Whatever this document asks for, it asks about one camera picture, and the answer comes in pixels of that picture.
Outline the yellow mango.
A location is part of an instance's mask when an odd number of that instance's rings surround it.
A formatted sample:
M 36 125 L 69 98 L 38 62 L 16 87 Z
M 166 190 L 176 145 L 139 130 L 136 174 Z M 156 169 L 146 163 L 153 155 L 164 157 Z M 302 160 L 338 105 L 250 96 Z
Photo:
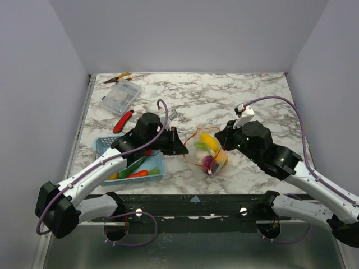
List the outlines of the yellow mango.
M 200 141 L 201 143 L 204 143 L 207 145 L 208 148 L 213 150 L 214 152 L 217 152 L 219 150 L 218 142 L 217 140 L 208 133 L 202 133 L 200 135 Z

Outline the yellow bell pepper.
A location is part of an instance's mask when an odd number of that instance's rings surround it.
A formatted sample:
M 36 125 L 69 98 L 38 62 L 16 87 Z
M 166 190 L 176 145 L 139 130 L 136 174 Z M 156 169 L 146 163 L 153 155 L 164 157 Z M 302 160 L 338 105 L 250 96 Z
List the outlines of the yellow bell pepper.
M 219 165 L 223 165 L 226 166 L 228 164 L 229 158 L 228 158 L 228 154 L 226 151 L 224 151 L 223 149 L 220 149 L 214 156 L 215 161 L 219 164 Z

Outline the clear zip top bag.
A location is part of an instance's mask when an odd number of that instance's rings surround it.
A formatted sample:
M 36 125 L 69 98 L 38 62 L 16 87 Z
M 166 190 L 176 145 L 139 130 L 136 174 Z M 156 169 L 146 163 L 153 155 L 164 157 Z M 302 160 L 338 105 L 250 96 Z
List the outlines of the clear zip top bag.
M 215 138 L 218 127 L 197 127 L 196 131 L 184 142 L 188 154 L 182 155 L 184 161 L 207 177 L 212 177 L 226 168 L 229 157 Z

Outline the green white cabbage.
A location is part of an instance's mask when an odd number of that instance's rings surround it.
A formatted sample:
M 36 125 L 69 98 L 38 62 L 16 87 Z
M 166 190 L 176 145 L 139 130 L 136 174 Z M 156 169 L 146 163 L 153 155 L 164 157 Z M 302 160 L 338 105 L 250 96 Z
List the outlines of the green white cabbage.
M 199 149 L 199 150 L 203 150 L 203 151 L 206 151 L 206 152 L 208 152 L 208 153 L 212 153 L 212 149 L 208 146 L 208 145 L 206 145 L 205 143 L 195 143 L 194 144 L 195 145 L 195 147 L 197 148 L 197 149 Z

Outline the purple onion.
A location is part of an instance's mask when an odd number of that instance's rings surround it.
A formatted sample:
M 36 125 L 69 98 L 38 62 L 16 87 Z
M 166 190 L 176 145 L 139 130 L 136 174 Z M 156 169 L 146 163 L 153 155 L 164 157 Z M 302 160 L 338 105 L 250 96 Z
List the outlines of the purple onion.
M 207 172 L 209 170 L 217 170 L 219 166 L 211 155 L 206 155 L 202 159 L 201 165 L 204 172 Z

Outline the green chili pepper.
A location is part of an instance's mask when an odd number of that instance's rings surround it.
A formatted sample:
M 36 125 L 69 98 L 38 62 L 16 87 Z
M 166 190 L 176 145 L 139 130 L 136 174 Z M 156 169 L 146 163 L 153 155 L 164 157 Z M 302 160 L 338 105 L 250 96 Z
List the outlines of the green chili pepper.
M 144 156 L 138 159 L 136 162 L 132 163 L 129 167 L 120 171 L 117 175 L 117 179 L 124 179 L 130 174 L 134 173 L 134 171 L 138 169 L 146 161 L 147 158 L 148 158 L 147 156 Z

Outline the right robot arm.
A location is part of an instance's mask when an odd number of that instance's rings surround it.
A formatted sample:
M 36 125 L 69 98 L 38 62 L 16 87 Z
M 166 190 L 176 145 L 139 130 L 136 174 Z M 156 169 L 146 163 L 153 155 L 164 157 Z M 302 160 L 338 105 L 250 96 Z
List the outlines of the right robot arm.
M 285 146 L 273 143 L 270 129 L 258 121 L 234 128 L 230 120 L 215 134 L 225 150 L 238 150 L 265 174 L 285 181 L 303 191 L 317 203 L 298 201 L 283 194 L 258 205 L 266 220 L 275 215 L 299 219 L 331 230 L 345 245 L 358 247 L 358 196 L 341 188 L 305 165 L 301 156 Z

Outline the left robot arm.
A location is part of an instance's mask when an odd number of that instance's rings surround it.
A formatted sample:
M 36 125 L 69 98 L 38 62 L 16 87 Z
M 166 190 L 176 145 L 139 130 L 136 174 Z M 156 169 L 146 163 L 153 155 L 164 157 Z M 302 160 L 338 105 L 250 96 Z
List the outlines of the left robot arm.
M 108 217 L 112 221 L 123 218 L 124 207 L 115 194 L 89 200 L 86 197 L 111 175 L 133 166 L 148 150 L 169 156 L 188 154 L 176 127 L 167 123 L 167 117 L 144 113 L 132 130 L 116 139 L 84 170 L 57 184 L 44 183 L 35 207 L 38 224 L 45 225 L 50 233 L 61 239 L 81 222 L 99 217 Z

